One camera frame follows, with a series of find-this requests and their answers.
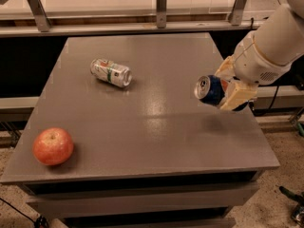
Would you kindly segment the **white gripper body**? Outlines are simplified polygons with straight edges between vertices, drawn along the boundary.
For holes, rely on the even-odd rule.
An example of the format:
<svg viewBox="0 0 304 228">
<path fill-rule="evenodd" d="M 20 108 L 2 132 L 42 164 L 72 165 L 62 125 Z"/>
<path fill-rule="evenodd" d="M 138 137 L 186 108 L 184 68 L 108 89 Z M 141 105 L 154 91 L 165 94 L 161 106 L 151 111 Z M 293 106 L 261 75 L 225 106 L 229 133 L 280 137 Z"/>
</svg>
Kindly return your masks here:
<svg viewBox="0 0 304 228">
<path fill-rule="evenodd" d="M 290 68 L 291 63 L 278 66 L 268 61 L 258 51 L 252 31 L 237 44 L 233 54 L 233 69 L 236 77 L 251 85 L 270 85 L 287 73 Z"/>
</svg>

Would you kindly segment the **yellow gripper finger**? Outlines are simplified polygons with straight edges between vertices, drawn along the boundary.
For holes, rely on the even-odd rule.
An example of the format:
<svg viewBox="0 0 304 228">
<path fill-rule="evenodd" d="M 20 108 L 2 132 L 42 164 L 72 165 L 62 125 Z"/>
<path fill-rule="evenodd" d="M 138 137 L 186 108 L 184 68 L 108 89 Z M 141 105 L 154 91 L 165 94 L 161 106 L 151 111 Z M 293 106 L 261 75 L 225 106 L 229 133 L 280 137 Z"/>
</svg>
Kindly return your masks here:
<svg viewBox="0 0 304 228">
<path fill-rule="evenodd" d="M 215 75 L 224 80 L 232 80 L 235 76 L 234 60 L 232 56 L 228 56 L 215 72 Z"/>
<path fill-rule="evenodd" d="M 257 85 L 233 80 L 224 90 L 224 97 L 219 104 L 221 110 L 233 111 L 257 95 Z"/>
</svg>

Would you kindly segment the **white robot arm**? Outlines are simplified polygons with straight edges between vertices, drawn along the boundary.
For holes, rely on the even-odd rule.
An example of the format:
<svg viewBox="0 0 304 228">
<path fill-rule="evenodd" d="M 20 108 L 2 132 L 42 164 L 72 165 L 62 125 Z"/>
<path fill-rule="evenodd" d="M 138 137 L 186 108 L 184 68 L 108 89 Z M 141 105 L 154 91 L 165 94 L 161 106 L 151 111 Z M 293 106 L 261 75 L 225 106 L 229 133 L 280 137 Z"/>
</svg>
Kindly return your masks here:
<svg viewBox="0 0 304 228">
<path fill-rule="evenodd" d="M 215 75 L 224 81 L 218 108 L 234 110 L 288 72 L 304 55 L 304 0 L 286 0 L 257 30 L 249 32 Z"/>
</svg>

